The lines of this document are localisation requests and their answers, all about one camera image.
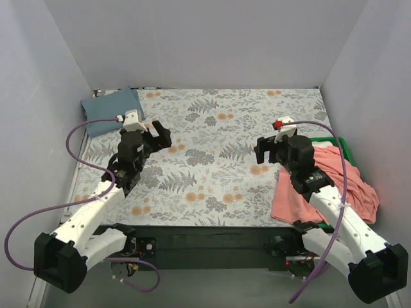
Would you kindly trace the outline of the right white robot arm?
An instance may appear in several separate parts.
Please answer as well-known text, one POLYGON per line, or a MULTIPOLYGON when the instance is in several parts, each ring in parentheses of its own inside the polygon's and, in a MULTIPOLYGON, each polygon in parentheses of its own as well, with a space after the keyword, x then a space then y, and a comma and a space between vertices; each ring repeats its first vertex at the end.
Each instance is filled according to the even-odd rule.
POLYGON ((261 137, 254 147, 258 164, 280 163, 290 174, 292 187, 317 209, 339 235, 337 241, 316 224, 295 224, 298 233, 290 241, 298 255, 316 253, 347 279, 364 303, 403 289, 407 285, 408 253, 401 244, 391 245, 374 232, 342 197, 331 178, 315 165, 311 140, 302 135, 261 137))

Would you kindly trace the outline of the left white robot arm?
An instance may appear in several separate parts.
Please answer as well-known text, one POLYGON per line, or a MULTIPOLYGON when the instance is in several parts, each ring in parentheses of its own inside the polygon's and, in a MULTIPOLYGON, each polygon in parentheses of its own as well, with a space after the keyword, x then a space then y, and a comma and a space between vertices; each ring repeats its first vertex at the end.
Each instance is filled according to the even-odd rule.
POLYGON ((100 235, 94 232, 140 181, 150 155, 171 146, 171 132, 159 121, 152 125, 157 136, 141 124, 124 124, 118 151, 109 160, 92 201, 82 205, 52 234, 42 233, 36 238, 33 270, 36 277, 72 293, 87 272, 107 257, 137 255, 139 245, 132 227, 116 223, 100 235))

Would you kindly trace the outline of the salmon pink t-shirt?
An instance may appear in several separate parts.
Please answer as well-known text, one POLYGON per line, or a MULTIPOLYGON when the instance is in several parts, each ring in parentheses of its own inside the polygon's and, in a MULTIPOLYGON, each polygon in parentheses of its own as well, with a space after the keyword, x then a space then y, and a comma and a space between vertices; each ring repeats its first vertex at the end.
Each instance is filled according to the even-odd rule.
MULTIPOLYGON (((315 165, 325 171, 334 181, 340 193, 343 193, 343 171, 340 152, 336 146, 327 148, 314 147, 315 165)), ((376 221, 376 213, 380 201, 374 188, 365 183, 359 170, 348 161, 346 202, 368 224, 376 221)), ((285 168, 279 171, 279 178, 274 193, 271 217, 292 224, 300 220, 314 223, 327 223, 327 219, 317 209, 312 207, 292 187, 290 175, 285 168)))

